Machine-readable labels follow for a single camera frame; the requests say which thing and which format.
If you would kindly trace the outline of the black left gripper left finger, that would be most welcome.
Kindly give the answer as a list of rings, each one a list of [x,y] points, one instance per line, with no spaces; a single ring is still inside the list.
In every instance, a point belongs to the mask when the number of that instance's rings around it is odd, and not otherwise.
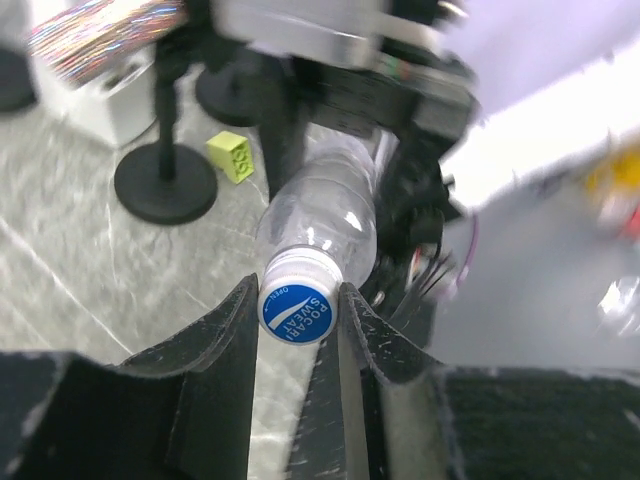
[[[245,276],[212,311],[128,358],[119,369],[135,375],[179,375],[209,368],[242,332],[255,333],[257,297],[257,275]]]

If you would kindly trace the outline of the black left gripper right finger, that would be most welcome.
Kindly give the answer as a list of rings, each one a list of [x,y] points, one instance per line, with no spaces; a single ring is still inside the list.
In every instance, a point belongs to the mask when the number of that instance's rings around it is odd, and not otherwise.
[[[405,384],[440,362],[380,318],[351,283],[339,289],[339,328],[360,370],[383,383]]]

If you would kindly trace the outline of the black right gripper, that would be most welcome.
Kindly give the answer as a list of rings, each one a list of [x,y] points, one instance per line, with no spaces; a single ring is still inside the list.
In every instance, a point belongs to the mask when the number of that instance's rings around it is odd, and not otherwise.
[[[425,65],[382,55],[372,70],[261,54],[257,127],[268,193],[301,168],[311,121],[367,138],[384,129],[401,138],[422,130],[456,143],[475,108],[472,71],[456,57]]]

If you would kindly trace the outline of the blue Pocari bottle cap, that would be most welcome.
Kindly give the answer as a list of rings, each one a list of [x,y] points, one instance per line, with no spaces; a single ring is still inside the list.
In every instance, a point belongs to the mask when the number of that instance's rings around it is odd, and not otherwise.
[[[265,283],[260,292],[261,326],[289,345],[310,345],[331,333],[336,322],[334,298],[304,283]]]

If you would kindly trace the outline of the clear Pocari bottle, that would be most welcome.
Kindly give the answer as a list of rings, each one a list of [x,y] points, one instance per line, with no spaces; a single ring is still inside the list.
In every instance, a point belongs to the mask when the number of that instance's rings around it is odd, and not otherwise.
[[[256,232],[263,286],[328,274],[328,288],[362,286],[376,260],[376,171],[349,135],[317,141],[302,168],[271,200]]]

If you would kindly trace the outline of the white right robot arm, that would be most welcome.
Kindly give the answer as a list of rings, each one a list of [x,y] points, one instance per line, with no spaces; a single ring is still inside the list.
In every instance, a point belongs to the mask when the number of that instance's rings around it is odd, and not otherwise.
[[[578,97],[608,53],[638,48],[635,1],[474,1],[437,34],[402,20],[387,1],[218,1],[226,37],[329,65],[370,65],[384,39],[451,49],[478,78],[480,111],[447,157],[453,198],[476,212],[520,186],[566,169],[604,143],[604,124]]]

